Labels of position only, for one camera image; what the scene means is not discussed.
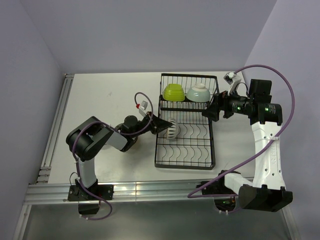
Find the green square bowl white inside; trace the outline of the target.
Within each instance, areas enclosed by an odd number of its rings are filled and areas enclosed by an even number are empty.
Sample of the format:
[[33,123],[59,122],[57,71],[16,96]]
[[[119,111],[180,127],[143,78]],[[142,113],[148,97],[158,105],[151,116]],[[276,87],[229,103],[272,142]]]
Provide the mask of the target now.
[[183,102],[185,100],[185,93],[180,84],[170,83],[163,91],[163,98],[169,102]]

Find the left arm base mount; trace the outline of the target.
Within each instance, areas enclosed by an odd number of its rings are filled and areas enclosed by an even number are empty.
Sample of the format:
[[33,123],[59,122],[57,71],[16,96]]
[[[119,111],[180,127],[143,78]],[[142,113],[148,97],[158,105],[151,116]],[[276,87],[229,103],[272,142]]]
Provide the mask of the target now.
[[[87,189],[92,194],[97,195],[105,200],[112,200],[114,193],[114,186],[112,184],[98,184],[95,183]],[[85,201],[97,201],[98,199],[88,194],[83,188],[77,183],[69,187],[69,193],[67,200],[69,202],[85,202]],[[78,213],[82,215],[95,215],[100,209],[101,203],[79,203]]]

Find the leaf patterned bowl stack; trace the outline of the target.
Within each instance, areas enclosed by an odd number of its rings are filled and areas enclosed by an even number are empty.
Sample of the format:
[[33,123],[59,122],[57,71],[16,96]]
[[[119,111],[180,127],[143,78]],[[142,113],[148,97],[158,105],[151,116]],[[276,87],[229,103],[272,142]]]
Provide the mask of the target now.
[[128,151],[138,140],[138,136],[127,136],[128,143],[126,145],[126,151]]

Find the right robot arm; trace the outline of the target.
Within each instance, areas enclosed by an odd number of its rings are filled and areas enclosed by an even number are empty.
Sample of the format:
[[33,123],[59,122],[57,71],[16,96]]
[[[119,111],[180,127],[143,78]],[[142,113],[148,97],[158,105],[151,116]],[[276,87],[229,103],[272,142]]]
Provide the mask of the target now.
[[217,122],[224,112],[225,119],[234,114],[246,115],[250,120],[255,144],[255,172],[253,181],[233,170],[222,170],[219,179],[209,185],[214,195],[236,194],[242,209],[277,212],[293,201],[293,193],[286,189],[282,175],[280,138],[283,114],[279,104],[272,103],[272,82],[252,79],[248,96],[236,90],[223,91],[212,97],[204,117]]

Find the teal dashed ceramic bowl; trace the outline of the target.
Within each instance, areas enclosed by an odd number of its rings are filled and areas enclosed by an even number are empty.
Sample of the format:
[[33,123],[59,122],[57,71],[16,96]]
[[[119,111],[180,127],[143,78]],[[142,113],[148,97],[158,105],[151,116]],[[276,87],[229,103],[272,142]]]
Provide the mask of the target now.
[[186,98],[196,103],[207,103],[210,101],[211,95],[203,83],[196,83],[187,91]]

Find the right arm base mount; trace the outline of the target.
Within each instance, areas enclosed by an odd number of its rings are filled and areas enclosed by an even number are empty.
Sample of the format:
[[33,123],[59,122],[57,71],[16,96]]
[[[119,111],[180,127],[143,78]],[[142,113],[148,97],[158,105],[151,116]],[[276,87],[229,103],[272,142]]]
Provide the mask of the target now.
[[228,195],[224,198],[218,198],[214,200],[214,209],[219,214],[230,214],[237,212],[240,210],[240,207],[237,205],[237,196],[229,196],[235,195],[235,193],[224,186],[224,181],[222,179],[215,181],[214,183],[206,186],[204,189],[201,190],[201,194],[203,196],[208,195]]

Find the aluminium frame rail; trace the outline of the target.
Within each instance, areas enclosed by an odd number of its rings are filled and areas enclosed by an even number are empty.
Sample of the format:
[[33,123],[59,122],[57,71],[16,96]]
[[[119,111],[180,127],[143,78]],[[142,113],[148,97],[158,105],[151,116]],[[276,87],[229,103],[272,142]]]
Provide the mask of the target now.
[[[66,111],[71,92],[73,74],[66,74],[62,87],[54,124],[45,149],[45,154],[35,184],[27,188],[20,217],[13,235],[13,239],[22,240],[27,236],[27,225],[31,222],[33,206],[67,204],[69,183],[49,184],[52,173],[52,162],[56,142],[61,130],[63,116]],[[156,203],[185,201],[186,191],[196,184],[196,180],[165,180],[165,181],[129,181],[113,182],[115,203]]]

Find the white bowl with striped outside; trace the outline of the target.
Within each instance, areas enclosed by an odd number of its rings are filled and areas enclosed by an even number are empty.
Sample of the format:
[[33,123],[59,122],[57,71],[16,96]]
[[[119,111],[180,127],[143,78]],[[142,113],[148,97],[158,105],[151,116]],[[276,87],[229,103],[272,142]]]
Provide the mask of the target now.
[[174,140],[179,134],[179,124],[175,118],[169,117],[167,119],[172,125],[166,131],[166,139],[171,141]]

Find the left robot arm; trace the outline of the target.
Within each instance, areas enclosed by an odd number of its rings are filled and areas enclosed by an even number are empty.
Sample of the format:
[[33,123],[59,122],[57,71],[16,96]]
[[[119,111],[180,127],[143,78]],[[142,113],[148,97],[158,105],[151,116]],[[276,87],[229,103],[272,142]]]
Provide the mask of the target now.
[[142,120],[129,115],[115,128],[103,124],[95,116],[88,118],[66,137],[66,144],[76,158],[78,178],[75,184],[79,194],[86,200],[103,195],[95,173],[95,157],[104,145],[126,152],[137,142],[138,136],[147,132],[153,135],[168,132],[173,126],[172,121],[160,119],[150,112]]

